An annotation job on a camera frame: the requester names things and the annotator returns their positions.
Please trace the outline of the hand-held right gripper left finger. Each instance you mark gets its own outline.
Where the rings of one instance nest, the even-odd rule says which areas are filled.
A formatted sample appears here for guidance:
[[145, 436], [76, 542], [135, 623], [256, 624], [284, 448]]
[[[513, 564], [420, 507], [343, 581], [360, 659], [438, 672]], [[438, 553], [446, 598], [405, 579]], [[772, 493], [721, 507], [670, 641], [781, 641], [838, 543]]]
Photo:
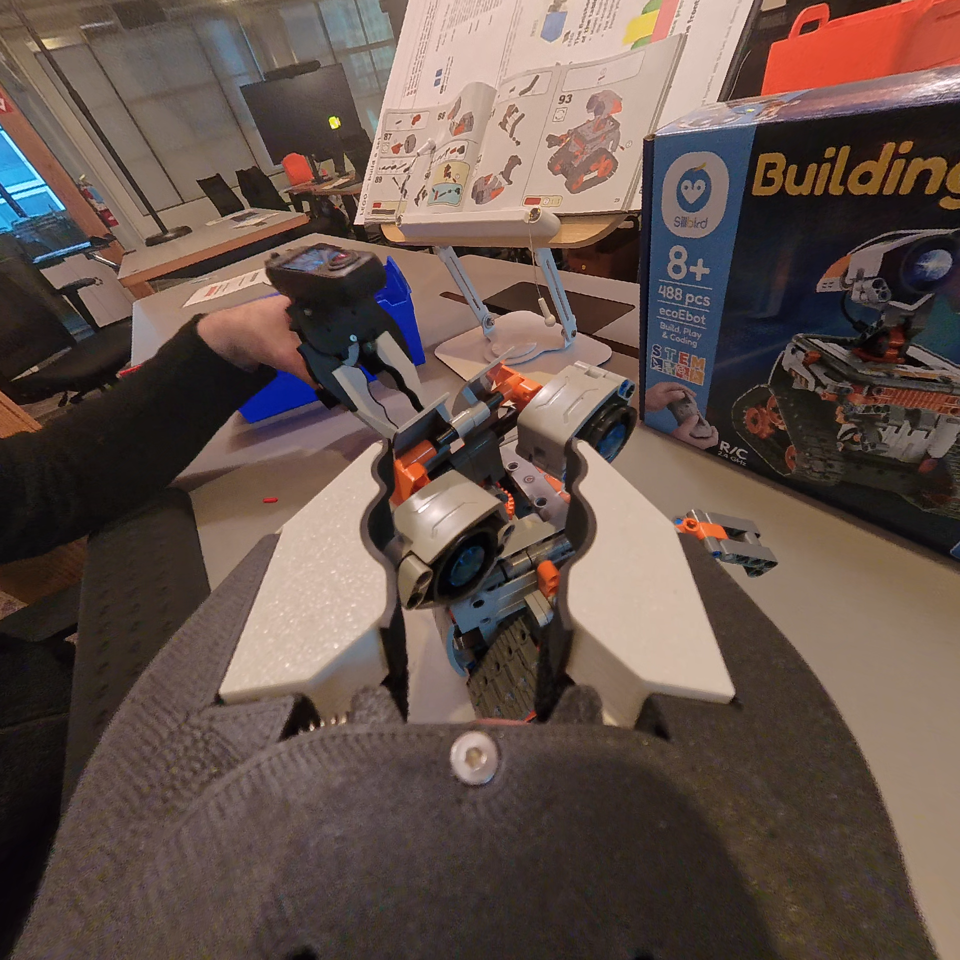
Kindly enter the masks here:
[[300, 694], [348, 706], [386, 682], [406, 706], [408, 659], [394, 536], [393, 456], [369, 446], [282, 527], [221, 683], [228, 704]]

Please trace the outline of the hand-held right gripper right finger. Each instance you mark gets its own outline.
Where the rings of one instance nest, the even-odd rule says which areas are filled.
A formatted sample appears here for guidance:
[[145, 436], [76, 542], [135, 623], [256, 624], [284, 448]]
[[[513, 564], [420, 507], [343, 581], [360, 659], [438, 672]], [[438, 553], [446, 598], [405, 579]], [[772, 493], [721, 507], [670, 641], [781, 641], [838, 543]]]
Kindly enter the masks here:
[[566, 673], [605, 711], [640, 711], [652, 693], [726, 704], [735, 688], [675, 526], [585, 442], [573, 484], [592, 541], [566, 568], [573, 622]]

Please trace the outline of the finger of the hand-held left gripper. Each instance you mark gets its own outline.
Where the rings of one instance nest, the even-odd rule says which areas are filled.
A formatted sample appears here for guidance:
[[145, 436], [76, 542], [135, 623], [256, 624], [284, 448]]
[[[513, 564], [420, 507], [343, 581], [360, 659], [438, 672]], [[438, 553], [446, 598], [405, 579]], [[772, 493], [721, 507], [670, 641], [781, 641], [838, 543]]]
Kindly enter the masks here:
[[425, 410], [416, 367], [389, 331], [382, 332], [374, 341], [365, 342], [365, 370], [377, 378], [381, 375], [389, 377], [395, 389], [411, 402], [415, 412]]
[[398, 432], [386, 409], [371, 394], [366, 374], [357, 366], [338, 365], [324, 375], [325, 389], [380, 436], [391, 441]]

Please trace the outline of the grey orange tracked toy robot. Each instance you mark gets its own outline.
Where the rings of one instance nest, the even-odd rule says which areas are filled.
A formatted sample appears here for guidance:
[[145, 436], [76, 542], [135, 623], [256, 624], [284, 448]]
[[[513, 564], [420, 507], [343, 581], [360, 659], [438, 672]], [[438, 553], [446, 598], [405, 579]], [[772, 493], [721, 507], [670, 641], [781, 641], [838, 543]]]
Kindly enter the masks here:
[[560, 569], [572, 553], [563, 533], [520, 549], [450, 607], [447, 654], [466, 677], [476, 716], [521, 722], [534, 716], [539, 645], [554, 617]]

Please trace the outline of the grey orange toy robot arm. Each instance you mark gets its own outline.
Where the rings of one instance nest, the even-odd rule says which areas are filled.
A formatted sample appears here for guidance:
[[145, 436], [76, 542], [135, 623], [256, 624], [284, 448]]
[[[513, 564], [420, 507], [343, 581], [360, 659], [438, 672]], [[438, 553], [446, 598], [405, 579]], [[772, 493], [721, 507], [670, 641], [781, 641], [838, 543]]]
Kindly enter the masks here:
[[517, 419], [517, 455], [559, 480], [566, 477], [567, 447], [580, 439], [613, 462], [637, 424], [631, 404], [635, 381], [577, 362], [536, 392]]
[[412, 494], [392, 519], [398, 596], [407, 610], [450, 606], [474, 594], [513, 532], [505, 504], [456, 470]]

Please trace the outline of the person's left forearm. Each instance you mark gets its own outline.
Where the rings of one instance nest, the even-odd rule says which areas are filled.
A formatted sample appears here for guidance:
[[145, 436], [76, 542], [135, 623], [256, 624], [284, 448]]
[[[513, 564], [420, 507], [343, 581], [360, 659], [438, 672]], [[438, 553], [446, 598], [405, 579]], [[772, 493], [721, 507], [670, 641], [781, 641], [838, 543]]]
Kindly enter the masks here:
[[1, 562], [89, 535], [162, 491], [276, 376], [223, 359], [190, 320], [106, 393], [1, 442]]

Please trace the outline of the person's left hand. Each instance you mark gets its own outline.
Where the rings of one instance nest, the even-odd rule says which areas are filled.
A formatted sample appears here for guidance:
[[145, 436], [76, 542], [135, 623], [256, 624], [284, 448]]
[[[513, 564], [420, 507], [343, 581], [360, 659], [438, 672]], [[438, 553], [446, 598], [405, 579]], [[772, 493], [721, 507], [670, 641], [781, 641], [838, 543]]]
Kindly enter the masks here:
[[302, 354], [301, 340], [291, 329], [289, 297], [276, 294], [204, 315], [198, 336], [233, 366], [251, 372], [268, 366], [313, 385]]

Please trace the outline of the blue plastic bin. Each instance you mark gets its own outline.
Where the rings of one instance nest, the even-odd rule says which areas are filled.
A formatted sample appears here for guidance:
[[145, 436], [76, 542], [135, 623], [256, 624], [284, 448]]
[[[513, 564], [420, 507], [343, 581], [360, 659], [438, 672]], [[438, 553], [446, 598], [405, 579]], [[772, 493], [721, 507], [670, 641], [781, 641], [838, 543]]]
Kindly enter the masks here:
[[[416, 321], [410, 285], [390, 255], [387, 257], [385, 270], [386, 283], [375, 294], [375, 299], [398, 325], [414, 366], [423, 366], [426, 363], [426, 354]], [[292, 374], [280, 371], [266, 387], [243, 404], [238, 412], [247, 423], [255, 424], [317, 401], [314, 390]]]

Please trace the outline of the small grey orange claw piece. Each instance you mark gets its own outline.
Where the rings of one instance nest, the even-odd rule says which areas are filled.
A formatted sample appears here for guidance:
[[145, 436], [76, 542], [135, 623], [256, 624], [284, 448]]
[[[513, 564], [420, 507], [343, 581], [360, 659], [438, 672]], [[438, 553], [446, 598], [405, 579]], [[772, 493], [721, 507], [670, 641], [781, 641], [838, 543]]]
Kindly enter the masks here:
[[744, 568], [750, 578], [760, 577], [778, 564], [773, 551], [762, 544], [760, 529], [750, 520], [692, 509], [676, 517], [674, 524], [678, 533], [698, 539], [715, 560]]

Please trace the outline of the white articulated holder stand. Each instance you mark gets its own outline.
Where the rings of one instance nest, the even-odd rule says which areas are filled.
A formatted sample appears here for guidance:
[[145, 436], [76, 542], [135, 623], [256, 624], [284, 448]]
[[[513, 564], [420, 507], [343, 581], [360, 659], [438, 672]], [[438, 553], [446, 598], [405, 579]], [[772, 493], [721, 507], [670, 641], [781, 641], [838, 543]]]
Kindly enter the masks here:
[[[396, 211], [394, 222], [402, 244], [433, 248], [478, 322], [477, 329], [443, 342], [435, 350], [438, 359], [462, 378], [472, 378], [481, 367], [496, 361], [521, 366], [528, 374], [553, 374], [578, 361], [601, 366], [611, 359], [609, 346], [578, 332], [551, 252], [561, 220], [540, 199], [479, 212], [428, 213], [407, 204]], [[534, 271], [541, 273], [551, 303], [537, 287], [536, 310], [512, 311], [498, 317], [490, 313], [455, 249], [493, 241], [511, 247], [524, 245], [532, 252]]]

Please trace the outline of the grey office desk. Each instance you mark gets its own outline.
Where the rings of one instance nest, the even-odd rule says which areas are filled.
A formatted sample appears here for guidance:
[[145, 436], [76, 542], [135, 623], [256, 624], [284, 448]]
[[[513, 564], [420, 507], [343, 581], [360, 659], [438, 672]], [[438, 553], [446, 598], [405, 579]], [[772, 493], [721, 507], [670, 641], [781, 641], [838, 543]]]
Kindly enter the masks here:
[[153, 293], [151, 283], [163, 278], [201, 275], [264, 253], [310, 234], [304, 213], [258, 210], [259, 221], [218, 222], [156, 246], [144, 246], [124, 255], [118, 281], [136, 299]]

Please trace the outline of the black perforated foam mat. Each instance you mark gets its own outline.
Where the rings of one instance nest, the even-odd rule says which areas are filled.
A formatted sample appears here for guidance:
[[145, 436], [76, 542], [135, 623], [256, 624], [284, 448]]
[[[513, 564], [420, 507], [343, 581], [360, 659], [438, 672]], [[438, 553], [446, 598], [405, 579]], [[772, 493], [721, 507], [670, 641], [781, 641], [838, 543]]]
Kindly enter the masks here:
[[190, 497], [164, 489], [91, 534], [78, 606], [61, 812], [111, 718], [210, 594]]

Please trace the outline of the black computer monitor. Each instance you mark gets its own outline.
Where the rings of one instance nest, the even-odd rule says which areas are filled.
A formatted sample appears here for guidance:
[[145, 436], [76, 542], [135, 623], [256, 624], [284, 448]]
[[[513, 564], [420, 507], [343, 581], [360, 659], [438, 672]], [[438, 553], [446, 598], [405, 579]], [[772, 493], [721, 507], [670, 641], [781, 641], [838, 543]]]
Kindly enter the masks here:
[[341, 64], [249, 83], [240, 92], [274, 163], [300, 154], [333, 160], [343, 171], [344, 156], [357, 154], [354, 165], [366, 168], [372, 143]]

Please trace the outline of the white instruction booklet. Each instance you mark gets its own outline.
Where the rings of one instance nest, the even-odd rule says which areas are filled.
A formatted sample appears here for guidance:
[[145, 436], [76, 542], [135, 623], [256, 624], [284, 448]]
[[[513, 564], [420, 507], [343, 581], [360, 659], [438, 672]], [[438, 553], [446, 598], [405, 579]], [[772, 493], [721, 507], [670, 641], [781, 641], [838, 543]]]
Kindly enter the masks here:
[[643, 140], [715, 102], [757, 2], [409, 2], [357, 220], [638, 211]]

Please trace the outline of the black office chair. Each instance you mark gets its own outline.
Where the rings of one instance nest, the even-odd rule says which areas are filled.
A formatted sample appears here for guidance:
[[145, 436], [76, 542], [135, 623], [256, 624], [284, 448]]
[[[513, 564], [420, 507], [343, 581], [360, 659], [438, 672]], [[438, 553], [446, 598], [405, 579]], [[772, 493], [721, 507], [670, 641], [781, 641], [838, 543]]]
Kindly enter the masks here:
[[18, 404], [107, 390], [131, 360], [132, 318], [98, 326], [79, 295], [85, 278], [56, 288], [2, 235], [1, 388]]

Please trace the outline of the blue robot kit box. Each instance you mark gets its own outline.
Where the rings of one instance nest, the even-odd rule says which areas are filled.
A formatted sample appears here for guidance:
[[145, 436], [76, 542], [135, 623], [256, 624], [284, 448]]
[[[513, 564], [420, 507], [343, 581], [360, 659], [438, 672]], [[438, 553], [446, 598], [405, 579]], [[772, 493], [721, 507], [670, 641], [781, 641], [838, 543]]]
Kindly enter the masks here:
[[958, 67], [647, 137], [646, 426], [958, 560]]

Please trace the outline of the orange plastic crate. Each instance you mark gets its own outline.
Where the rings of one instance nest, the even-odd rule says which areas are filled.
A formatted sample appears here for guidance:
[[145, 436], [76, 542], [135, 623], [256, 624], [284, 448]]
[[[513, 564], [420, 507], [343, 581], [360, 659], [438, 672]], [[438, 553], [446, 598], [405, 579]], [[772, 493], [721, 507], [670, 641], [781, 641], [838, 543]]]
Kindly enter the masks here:
[[959, 3], [911, 1], [831, 18], [805, 8], [774, 42], [761, 94], [810, 90], [959, 63]]

